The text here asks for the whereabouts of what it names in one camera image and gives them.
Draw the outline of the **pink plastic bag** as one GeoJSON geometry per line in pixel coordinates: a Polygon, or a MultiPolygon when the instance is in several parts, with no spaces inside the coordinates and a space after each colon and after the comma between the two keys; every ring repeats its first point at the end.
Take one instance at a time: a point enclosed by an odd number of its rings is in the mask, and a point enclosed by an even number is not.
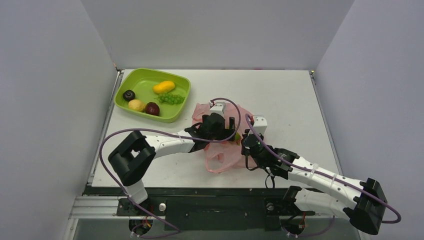
{"type": "MultiPolygon", "coordinates": [[[[248,124],[245,119],[245,115],[253,115],[250,111],[245,108],[237,105],[241,113],[241,125],[237,130],[237,133],[245,133],[245,130],[248,129],[248,124]]],[[[202,116],[209,114],[210,105],[208,103],[200,104],[197,103],[192,118],[192,124],[197,124],[202,122],[202,116]]],[[[226,120],[229,117],[235,118],[235,126],[237,126],[239,117],[236,108],[229,102],[225,102],[224,118],[226,120]]],[[[204,149],[205,153],[205,167],[208,172],[211,173],[222,173],[233,168],[245,168],[246,167],[246,157],[242,155],[242,146],[237,145],[233,141],[226,141],[221,143],[209,143],[204,149]]],[[[251,168],[257,167],[257,164],[254,162],[252,157],[248,157],[247,166],[251,168]]]]}

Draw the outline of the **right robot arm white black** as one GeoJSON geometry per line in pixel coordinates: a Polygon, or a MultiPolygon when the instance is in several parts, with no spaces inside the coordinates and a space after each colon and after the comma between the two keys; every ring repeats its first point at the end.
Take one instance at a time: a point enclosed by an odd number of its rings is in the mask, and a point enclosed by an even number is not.
{"type": "Polygon", "coordinates": [[[294,214],[315,212],[346,219],[357,230],[377,235],[388,208],[381,184],[372,178],[358,180],[342,176],[284,148],[266,145],[261,135],[244,134],[242,153],[271,177],[281,177],[312,187],[292,186],[282,199],[283,209],[294,214]]]}

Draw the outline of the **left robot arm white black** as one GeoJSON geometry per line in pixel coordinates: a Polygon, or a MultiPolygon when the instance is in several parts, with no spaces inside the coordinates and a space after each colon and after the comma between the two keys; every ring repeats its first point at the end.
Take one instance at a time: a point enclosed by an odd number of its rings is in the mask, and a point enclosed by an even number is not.
{"type": "Polygon", "coordinates": [[[170,136],[158,130],[154,135],[143,135],[140,130],[132,130],[107,157],[131,200],[129,208],[136,215],[143,215],[149,210],[148,194],[142,178],[154,159],[197,152],[217,141],[234,141],[237,124],[235,117],[225,119],[213,112],[203,115],[201,122],[170,136]]]}

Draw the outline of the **green fake grapes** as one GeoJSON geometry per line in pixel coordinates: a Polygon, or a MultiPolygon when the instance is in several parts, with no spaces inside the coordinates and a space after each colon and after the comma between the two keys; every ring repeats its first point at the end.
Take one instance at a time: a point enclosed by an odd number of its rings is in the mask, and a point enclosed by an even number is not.
{"type": "Polygon", "coordinates": [[[185,98],[179,94],[161,93],[156,97],[156,100],[161,104],[179,105],[182,104],[185,98]]]}

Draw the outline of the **dark red fake apple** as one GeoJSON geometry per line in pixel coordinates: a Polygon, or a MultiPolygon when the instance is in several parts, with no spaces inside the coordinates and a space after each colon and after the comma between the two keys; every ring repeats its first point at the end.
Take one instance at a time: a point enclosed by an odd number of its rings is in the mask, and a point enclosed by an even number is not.
{"type": "Polygon", "coordinates": [[[159,116],[160,107],[155,102],[149,102],[145,105],[144,112],[149,115],[159,116]]]}

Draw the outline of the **yellow fake mango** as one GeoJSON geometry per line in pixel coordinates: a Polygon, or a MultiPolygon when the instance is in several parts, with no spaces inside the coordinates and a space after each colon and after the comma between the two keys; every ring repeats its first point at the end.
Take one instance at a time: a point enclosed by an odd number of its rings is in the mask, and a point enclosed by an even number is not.
{"type": "Polygon", "coordinates": [[[165,80],[152,87],[152,90],[156,94],[165,94],[169,93],[176,87],[176,84],[173,81],[165,80]]]}

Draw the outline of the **yellow fake lemon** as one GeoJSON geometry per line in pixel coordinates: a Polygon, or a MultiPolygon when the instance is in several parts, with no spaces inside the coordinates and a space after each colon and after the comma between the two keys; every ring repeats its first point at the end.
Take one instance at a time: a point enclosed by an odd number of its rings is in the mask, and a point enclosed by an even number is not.
{"type": "Polygon", "coordinates": [[[128,108],[133,111],[143,113],[145,111],[146,104],[139,99],[132,99],[128,102],[128,108]]]}

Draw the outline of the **dark fake mangosteen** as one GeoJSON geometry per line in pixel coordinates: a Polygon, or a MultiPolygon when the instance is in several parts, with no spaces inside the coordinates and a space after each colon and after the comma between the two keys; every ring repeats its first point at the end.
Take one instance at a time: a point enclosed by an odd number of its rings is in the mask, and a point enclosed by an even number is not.
{"type": "Polygon", "coordinates": [[[126,90],[123,94],[122,97],[125,101],[130,102],[132,100],[134,100],[136,98],[136,94],[134,91],[132,90],[126,90]]]}

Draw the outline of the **green plastic tray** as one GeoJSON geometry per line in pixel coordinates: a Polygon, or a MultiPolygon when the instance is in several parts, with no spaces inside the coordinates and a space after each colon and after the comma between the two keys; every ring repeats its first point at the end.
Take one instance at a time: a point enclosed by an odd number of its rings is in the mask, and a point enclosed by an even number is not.
{"type": "Polygon", "coordinates": [[[117,107],[142,118],[158,121],[162,123],[172,123],[181,114],[191,90],[191,82],[182,76],[171,74],[164,71],[139,68],[132,71],[119,87],[114,103],[117,107]],[[181,104],[166,104],[159,103],[156,97],[159,94],[154,93],[153,86],[163,81],[172,81],[175,83],[175,88],[169,93],[181,95],[185,98],[181,104]],[[128,101],[123,99],[123,93],[127,90],[132,90],[135,93],[137,100],[141,100],[145,104],[149,102],[156,103],[160,108],[160,115],[150,115],[145,112],[138,112],[129,109],[128,101]]]}

